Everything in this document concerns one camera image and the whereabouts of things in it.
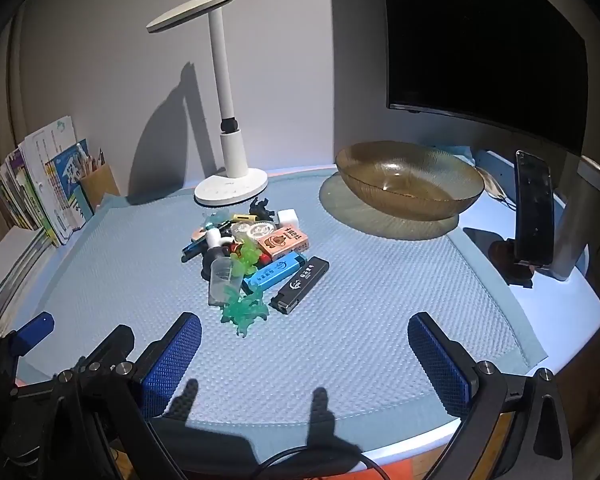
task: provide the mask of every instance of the green plastic toy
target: green plastic toy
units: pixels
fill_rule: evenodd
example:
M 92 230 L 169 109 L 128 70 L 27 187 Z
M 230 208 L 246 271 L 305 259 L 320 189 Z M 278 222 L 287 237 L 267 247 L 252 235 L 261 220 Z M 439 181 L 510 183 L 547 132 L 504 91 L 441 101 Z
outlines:
M 231 253 L 231 258 L 236 260 L 242 265 L 242 268 L 238 266 L 238 272 L 243 270 L 245 276 L 251 276 L 258 268 L 255 264 L 260 259 L 262 251 L 256 247 L 256 244 L 248 238 L 240 246 L 240 256 L 236 253 Z
M 240 297 L 240 292 L 227 287 L 227 295 L 229 303 L 222 307 L 222 323 L 231 321 L 236 325 L 236 335 L 242 334 L 246 337 L 247 329 L 253 324 L 257 317 L 267 320 L 269 308 L 262 301 L 262 290 L 259 287 L 243 298 Z
M 218 227 L 220 224 L 228 221 L 231 218 L 231 210 L 223 207 L 218 209 L 211 214 L 202 213 L 202 225 L 205 229 L 211 229 L 212 227 Z

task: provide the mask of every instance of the desk lamp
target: desk lamp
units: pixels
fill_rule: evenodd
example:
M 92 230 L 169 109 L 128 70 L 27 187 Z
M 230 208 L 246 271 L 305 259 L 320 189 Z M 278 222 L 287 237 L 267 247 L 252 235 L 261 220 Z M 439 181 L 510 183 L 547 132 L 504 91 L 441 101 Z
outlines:
M 220 104 L 220 144 L 225 171 L 203 180 L 194 192 L 202 205 L 223 206 L 242 202 L 267 187 L 267 173 L 249 168 L 242 133 L 235 120 L 234 102 L 229 84 L 229 67 L 224 46 L 221 7 L 233 0 L 191 0 L 177 6 L 146 26 L 148 32 L 161 32 L 204 14 L 209 15 L 211 53 L 214 60 L 218 101 Z

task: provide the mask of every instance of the blue lighter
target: blue lighter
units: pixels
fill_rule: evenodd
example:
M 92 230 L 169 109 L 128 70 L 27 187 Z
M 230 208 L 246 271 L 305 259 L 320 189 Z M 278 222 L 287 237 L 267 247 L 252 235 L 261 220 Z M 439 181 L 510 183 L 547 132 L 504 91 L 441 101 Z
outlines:
M 242 288 L 250 294 L 256 286 L 259 286 L 261 290 L 267 290 L 269 287 L 294 274 L 305 263 L 306 258 L 302 254 L 292 251 L 283 258 L 271 262 L 268 266 L 262 267 L 255 274 L 242 280 Z

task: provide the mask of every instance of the smartphone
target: smartphone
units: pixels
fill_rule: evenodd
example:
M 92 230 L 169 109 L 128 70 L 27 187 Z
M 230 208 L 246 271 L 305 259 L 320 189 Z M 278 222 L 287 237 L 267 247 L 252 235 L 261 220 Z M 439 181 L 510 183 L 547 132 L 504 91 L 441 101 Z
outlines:
M 544 267 L 554 260 L 554 190 L 546 162 L 516 152 L 516 241 L 522 264 Z

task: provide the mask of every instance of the lamp head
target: lamp head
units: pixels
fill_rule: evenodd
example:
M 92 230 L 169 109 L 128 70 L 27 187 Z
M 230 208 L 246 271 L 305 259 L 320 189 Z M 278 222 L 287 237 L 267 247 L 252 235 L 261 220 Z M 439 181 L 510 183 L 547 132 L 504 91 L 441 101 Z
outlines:
M 160 32 L 207 14 L 233 0 L 191 0 L 158 16 L 146 26 L 148 32 Z

